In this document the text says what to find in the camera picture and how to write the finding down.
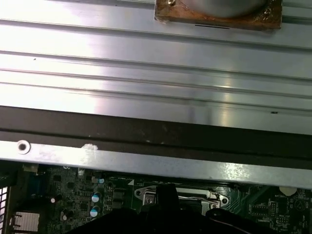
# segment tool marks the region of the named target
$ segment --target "ribbed metal surface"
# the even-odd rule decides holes
[[[0,105],[312,134],[312,8],[282,29],[161,24],[153,5],[2,0]]]

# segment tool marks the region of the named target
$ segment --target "metal panel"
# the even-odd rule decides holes
[[[1,1],[0,105],[312,134],[308,1],[275,32],[91,2]]]
[[[312,188],[311,170],[126,154],[40,144],[32,144],[30,152],[21,155],[18,153],[16,142],[9,141],[0,141],[0,147],[3,152],[3,159],[22,162],[40,163],[45,161],[45,163],[53,165],[153,176]]]

